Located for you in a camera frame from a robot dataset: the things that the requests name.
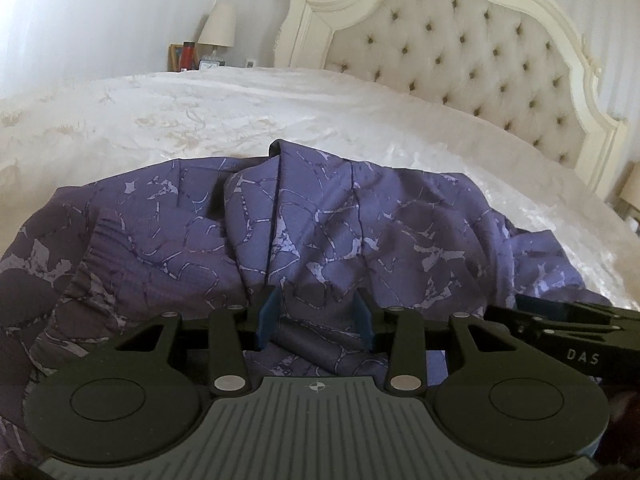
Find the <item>red bottle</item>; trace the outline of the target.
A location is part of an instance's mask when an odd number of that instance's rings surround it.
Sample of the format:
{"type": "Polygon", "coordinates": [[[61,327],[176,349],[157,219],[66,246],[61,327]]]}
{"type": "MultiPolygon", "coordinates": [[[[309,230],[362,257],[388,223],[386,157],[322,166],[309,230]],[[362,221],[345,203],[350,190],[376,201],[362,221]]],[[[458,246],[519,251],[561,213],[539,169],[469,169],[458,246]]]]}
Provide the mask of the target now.
{"type": "Polygon", "coordinates": [[[185,41],[179,56],[179,70],[180,72],[187,72],[195,69],[195,44],[192,41],[185,41]]]}

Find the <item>purple patterned garment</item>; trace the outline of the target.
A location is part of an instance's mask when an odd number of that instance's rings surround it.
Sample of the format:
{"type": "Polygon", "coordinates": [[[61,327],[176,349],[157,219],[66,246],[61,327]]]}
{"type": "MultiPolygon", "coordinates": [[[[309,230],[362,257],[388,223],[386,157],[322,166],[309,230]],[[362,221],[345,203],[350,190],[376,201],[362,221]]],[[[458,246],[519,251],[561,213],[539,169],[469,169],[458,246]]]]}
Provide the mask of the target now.
{"type": "Polygon", "coordinates": [[[516,296],[595,302],[552,233],[516,228],[463,174],[353,162],[278,141],[264,158],[174,160],[60,188],[1,260],[1,461],[34,462],[29,390],[174,310],[206,318],[269,285],[283,320],[247,359],[265,375],[371,375],[350,303],[426,318],[516,296]]]}

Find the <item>cream bedspread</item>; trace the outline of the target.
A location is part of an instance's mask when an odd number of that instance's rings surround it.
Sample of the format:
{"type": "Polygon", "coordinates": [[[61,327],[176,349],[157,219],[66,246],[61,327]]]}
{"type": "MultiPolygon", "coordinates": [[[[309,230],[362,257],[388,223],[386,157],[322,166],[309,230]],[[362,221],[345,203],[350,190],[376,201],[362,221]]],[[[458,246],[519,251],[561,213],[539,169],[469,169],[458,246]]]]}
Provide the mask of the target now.
{"type": "Polygon", "coordinates": [[[460,172],[516,226],[550,230],[587,286],[639,305],[639,241],[570,170],[484,119],[322,70],[214,68],[70,84],[1,103],[1,241],[65,185],[287,140],[381,166],[460,172]]]}

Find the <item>cream tufted headboard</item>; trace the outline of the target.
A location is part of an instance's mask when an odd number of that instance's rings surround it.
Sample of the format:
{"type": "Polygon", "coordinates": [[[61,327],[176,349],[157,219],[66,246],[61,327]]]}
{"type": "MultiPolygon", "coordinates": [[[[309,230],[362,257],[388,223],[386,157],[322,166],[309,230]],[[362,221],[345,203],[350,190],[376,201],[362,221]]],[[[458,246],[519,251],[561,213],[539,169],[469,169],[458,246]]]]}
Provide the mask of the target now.
{"type": "Polygon", "coordinates": [[[461,110],[614,190],[628,126],[600,107],[601,65],[554,0],[290,0],[274,62],[461,110]]]}

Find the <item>white table lamp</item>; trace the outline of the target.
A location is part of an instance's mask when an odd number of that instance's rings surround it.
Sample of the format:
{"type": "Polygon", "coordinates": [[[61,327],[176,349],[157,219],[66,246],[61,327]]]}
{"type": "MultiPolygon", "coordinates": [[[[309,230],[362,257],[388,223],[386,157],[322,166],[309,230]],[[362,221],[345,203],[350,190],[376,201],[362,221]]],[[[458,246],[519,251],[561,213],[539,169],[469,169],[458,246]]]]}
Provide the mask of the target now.
{"type": "Polygon", "coordinates": [[[220,62],[217,51],[230,49],[235,43],[236,12],[230,2],[216,3],[198,36],[198,45],[207,50],[200,58],[201,63],[220,62]]]}

